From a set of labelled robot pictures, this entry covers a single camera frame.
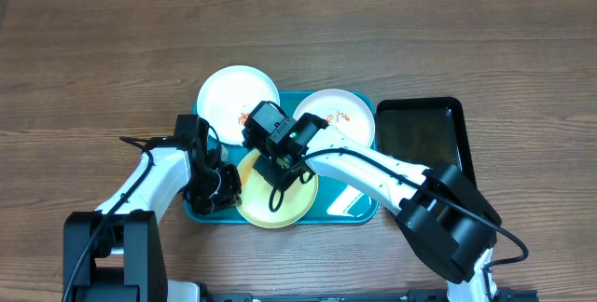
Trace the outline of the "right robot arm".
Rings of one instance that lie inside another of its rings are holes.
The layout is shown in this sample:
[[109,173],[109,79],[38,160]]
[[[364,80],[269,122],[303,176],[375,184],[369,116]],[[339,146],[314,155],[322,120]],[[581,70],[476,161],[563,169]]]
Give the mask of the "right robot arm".
[[416,256],[448,282],[450,301],[494,299],[489,265],[501,218],[458,167],[391,158],[319,116],[294,119],[270,101],[246,117],[243,144],[260,154],[254,168],[272,186],[271,212],[296,181],[315,174],[340,181],[390,211]]

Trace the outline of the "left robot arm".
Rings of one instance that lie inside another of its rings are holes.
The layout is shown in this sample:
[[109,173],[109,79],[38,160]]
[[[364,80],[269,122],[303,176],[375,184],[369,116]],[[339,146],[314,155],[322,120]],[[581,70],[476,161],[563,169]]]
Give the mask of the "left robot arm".
[[213,130],[197,115],[180,115],[171,136],[125,138],[141,151],[137,168],[95,210],[64,222],[63,300],[210,300],[204,284],[168,278],[159,224],[176,197],[198,215],[240,204],[236,167],[220,146],[207,146]]

